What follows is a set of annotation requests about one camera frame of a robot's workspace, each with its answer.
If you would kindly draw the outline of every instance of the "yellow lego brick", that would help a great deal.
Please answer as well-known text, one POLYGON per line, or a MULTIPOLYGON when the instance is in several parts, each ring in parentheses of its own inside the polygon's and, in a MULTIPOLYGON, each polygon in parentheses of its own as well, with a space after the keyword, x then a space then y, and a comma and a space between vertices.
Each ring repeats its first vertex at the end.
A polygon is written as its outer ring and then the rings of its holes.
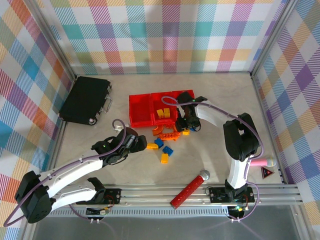
POLYGON ((168 153, 162 153, 161 155, 161 163, 162 164, 167 164, 169 159, 168 153))
POLYGON ((155 143, 148 143, 146 145, 146 149, 154 149, 154 150, 158 150, 159 149, 159 146, 155 143))
POLYGON ((186 129, 182 132, 183 135, 190 135, 190 129, 186 129))
POLYGON ((164 108, 164 118, 168 119, 170 118, 170 109, 169 108, 164 108))
POLYGON ((165 117, 164 111, 162 109, 157 110, 156 113, 158 114, 158 117, 160 119, 163 119, 165 117))

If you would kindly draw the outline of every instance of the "plaid wall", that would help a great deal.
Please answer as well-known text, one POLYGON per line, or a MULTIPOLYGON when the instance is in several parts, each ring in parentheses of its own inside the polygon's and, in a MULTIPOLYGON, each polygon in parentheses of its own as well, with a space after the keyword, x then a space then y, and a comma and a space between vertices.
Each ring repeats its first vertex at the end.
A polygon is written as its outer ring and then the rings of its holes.
POLYGON ((38 4, 74 71, 95 75, 248 71, 285 1, 38 0, 38 4))
POLYGON ((71 81, 23 1, 0 6, 0 239, 14 240, 20 222, 3 223, 23 175, 46 167, 71 81))
POLYGON ((320 239, 320 0, 299 2, 257 77, 289 182, 320 239))

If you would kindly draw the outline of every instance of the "black case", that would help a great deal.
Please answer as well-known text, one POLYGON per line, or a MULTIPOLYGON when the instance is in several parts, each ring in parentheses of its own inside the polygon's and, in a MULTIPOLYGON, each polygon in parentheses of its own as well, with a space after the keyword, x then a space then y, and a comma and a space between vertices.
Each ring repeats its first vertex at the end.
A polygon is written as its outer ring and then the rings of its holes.
POLYGON ((95 125, 110 91, 111 83, 106 79, 78 77, 59 117, 66 122, 95 125))

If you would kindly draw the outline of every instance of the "blue lego brick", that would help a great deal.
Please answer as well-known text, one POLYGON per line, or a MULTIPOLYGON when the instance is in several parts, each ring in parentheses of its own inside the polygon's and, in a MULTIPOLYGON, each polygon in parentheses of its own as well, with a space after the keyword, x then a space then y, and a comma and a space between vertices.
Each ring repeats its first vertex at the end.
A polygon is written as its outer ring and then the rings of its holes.
POLYGON ((162 148, 164 145, 164 142, 160 138, 157 138, 156 140, 154 140, 154 143, 159 146, 159 149, 162 148))
POLYGON ((168 154, 169 157, 171 157, 171 155, 174 153, 174 151, 168 146, 165 146, 164 149, 162 149, 162 152, 164 152, 165 154, 168 154))

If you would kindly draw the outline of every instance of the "warning sign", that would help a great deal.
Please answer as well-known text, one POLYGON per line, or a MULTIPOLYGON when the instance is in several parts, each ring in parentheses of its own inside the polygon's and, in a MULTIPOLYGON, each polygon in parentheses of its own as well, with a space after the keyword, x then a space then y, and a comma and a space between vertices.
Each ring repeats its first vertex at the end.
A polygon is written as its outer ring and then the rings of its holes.
POLYGON ((269 169, 265 168, 264 166, 261 167, 262 171, 262 179, 265 179, 266 177, 269 177, 270 175, 274 174, 273 171, 270 171, 269 169))

